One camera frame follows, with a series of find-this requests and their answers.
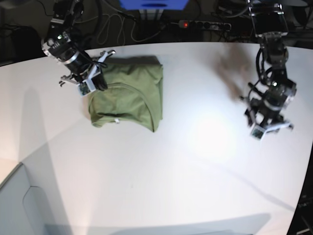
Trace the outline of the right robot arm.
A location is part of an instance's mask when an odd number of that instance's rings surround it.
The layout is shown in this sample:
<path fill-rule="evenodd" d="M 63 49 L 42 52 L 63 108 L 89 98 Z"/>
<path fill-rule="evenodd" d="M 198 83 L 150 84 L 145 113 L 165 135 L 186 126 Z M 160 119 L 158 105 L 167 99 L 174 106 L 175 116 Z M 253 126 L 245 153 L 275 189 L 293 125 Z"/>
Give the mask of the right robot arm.
<path fill-rule="evenodd" d="M 115 54 L 114 50 L 110 50 L 101 52 L 97 57 L 91 57 L 84 50 L 84 46 L 100 29 L 102 6 L 99 0 L 95 4 L 98 16 L 95 28 L 91 33 L 82 35 L 75 27 L 75 22 L 83 14 L 83 1 L 55 1 L 54 14 L 49 23 L 47 35 L 42 41 L 43 53 L 70 71 L 69 75 L 63 75 L 60 78 L 59 86 L 75 85 L 81 96 L 108 88 L 103 69 L 108 67 L 105 60 Z"/>

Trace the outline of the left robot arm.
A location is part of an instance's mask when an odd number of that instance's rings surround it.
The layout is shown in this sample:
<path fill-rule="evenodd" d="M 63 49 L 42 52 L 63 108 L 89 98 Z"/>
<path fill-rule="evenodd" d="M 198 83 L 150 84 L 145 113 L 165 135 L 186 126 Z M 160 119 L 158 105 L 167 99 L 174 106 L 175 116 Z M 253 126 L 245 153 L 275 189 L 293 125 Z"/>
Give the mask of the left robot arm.
<path fill-rule="evenodd" d="M 293 129 L 281 111 L 292 102 L 297 87 L 287 75 L 289 53 L 283 37 L 288 27 L 282 5 L 276 0 L 249 0 L 247 8 L 260 44 L 255 61 L 258 80 L 248 84 L 250 90 L 241 99 L 247 105 L 245 116 L 251 135 L 261 140 L 267 133 Z"/>

